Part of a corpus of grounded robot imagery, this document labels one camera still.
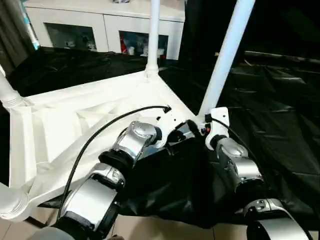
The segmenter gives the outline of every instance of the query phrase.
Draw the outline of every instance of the white pole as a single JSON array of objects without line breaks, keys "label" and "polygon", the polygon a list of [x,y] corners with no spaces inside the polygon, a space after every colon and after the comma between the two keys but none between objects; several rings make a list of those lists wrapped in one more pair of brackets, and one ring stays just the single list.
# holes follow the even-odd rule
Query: white pole
[{"label": "white pole", "polygon": [[19,190],[9,188],[0,182],[0,218],[11,219],[19,215],[28,205],[28,195]]},{"label": "white pole", "polygon": [[158,39],[159,39],[160,0],[151,0],[150,31],[148,43],[148,61],[146,75],[158,74]]},{"label": "white pole", "polygon": [[0,101],[5,108],[18,106],[23,102],[22,97],[17,91],[15,91],[8,80],[6,79],[4,72],[0,70]]},{"label": "white pole", "polygon": [[208,114],[210,109],[217,105],[254,5],[255,0],[237,0],[235,4],[219,57],[200,107],[200,116]]}]

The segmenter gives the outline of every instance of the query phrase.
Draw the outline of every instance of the black cable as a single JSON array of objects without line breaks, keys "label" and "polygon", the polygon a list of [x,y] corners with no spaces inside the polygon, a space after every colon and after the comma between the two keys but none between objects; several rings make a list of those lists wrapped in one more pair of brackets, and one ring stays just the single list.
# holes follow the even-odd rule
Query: black cable
[{"label": "black cable", "polygon": [[69,189],[70,189],[70,185],[71,185],[71,182],[72,182],[72,178],[74,177],[75,175],[75,172],[76,172],[76,169],[77,169],[77,166],[80,162],[80,159],[81,157],[83,156],[85,150],[87,149],[87,147],[89,146],[89,144],[103,131],[105,130],[107,127],[109,127],[110,125],[114,124],[115,122],[117,122],[118,120],[120,119],[123,119],[129,115],[132,115],[132,114],[135,114],[137,112],[140,112],[140,111],[144,111],[144,110],[148,110],[148,109],[164,109],[165,112],[168,112],[171,108],[169,106],[159,106],[159,105],[154,105],[154,106],[145,106],[145,107],[141,107],[141,108],[138,108],[136,110],[132,110],[132,111],[129,111],[125,114],[122,114],[120,116],[117,116],[116,118],[112,119],[110,122],[106,123],[105,125],[103,125],[100,129],[98,129],[87,141],[86,143],[83,145],[83,147],[81,148],[78,156],[76,157],[75,161],[74,161],[74,164],[72,166],[72,169],[71,169],[71,172],[70,172],[70,175],[68,177],[68,180],[66,182],[66,185],[65,185],[65,188],[64,188],[64,192],[63,192],[63,195],[62,195],[62,200],[61,200],[61,203],[60,203],[60,208],[59,208],[59,211],[58,211],[58,215],[57,215],[57,218],[56,220],[58,221],[60,216],[61,216],[61,211],[62,211],[62,207],[66,201],[66,198],[67,198],[67,195],[68,195],[68,192],[69,192]]},{"label": "black cable", "polygon": [[227,128],[240,142],[241,142],[241,145],[243,145],[247,150],[248,152],[250,153],[250,155],[253,157],[253,159],[256,161],[257,158],[255,156],[255,154],[250,150],[250,148],[248,147],[248,145],[245,143],[245,141],[243,141],[241,139],[241,137],[231,128],[229,127],[227,124],[223,123],[222,121],[218,120],[218,119],[215,119],[215,118],[211,118],[212,121],[215,121],[217,122],[218,124],[221,124],[222,126],[224,126],[225,128]]}]

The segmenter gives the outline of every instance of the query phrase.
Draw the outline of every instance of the white plastic part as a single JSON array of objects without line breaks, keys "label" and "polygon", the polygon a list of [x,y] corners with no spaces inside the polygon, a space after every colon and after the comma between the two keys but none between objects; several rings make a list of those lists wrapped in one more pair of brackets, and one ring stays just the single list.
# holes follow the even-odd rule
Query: white plastic part
[{"label": "white plastic part", "polygon": [[146,64],[146,75],[157,75],[159,68],[158,60],[158,40],[159,40],[159,18],[160,0],[151,1],[150,32],[148,42],[148,60]]},{"label": "white plastic part", "polygon": [[255,0],[237,0],[235,4],[219,57],[200,107],[200,116],[209,113],[217,105],[254,5]]},{"label": "white plastic part", "polygon": [[[223,122],[224,124],[226,124],[227,126],[230,125],[228,108],[226,107],[213,108],[210,111],[210,115],[213,119],[217,119],[220,122]],[[210,133],[205,138],[205,145],[208,149],[212,151],[214,151],[214,149],[212,148],[210,142],[215,135],[225,135],[226,137],[229,137],[228,129],[216,121],[212,121],[210,123]]]},{"label": "white plastic part", "polygon": [[8,219],[21,214],[28,205],[28,195],[20,189],[12,189],[0,182],[0,218]]},{"label": "white plastic part", "polygon": [[187,121],[186,115],[179,110],[170,110],[166,114],[160,116],[156,126],[160,128],[162,133],[161,140],[157,141],[154,145],[156,149],[163,148],[167,143],[169,134],[176,129],[177,126]]},{"label": "white plastic part", "polygon": [[22,97],[12,88],[3,71],[0,71],[0,101],[5,108],[18,106],[23,103]]}]

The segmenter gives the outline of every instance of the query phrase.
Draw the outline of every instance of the glass cabinet door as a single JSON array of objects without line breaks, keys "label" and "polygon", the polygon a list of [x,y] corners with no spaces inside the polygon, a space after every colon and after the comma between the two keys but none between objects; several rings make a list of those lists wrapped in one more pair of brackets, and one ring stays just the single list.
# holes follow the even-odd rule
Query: glass cabinet door
[{"label": "glass cabinet door", "polygon": [[[148,56],[149,34],[132,31],[119,31],[121,52],[127,55]],[[158,58],[167,57],[168,36],[159,35]]]},{"label": "glass cabinet door", "polygon": [[92,27],[46,22],[44,25],[55,48],[97,51]]},{"label": "glass cabinet door", "polygon": [[[104,22],[110,51],[135,56],[148,55],[148,18],[104,15]],[[179,58],[183,28],[183,22],[159,21],[159,58]]]}]

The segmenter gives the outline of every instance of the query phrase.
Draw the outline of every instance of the black cloth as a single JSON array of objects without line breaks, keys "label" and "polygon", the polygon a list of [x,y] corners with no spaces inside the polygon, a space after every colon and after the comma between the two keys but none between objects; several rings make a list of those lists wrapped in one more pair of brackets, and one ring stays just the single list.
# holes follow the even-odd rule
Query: black cloth
[{"label": "black cloth", "polygon": [[[115,53],[41,48],[10,76],[23,96],[134,73],[146,59]],[[198,113],[212,70],[169,66],[159,74]],[[231,127],[257,157],[272,194],[300,224],[317,230],[320,196],[320,84],[317,73],[237,66],[219,100],[229,108]],[[1,110],[1,181],[8,181],[9,115]],[[244,223],[233,214],[239,196],[198,137],[142,159],[126,186],[127,215],[157,215],[202,228],[217,222]],[[48,203],[54,207],[59,203]]]}]

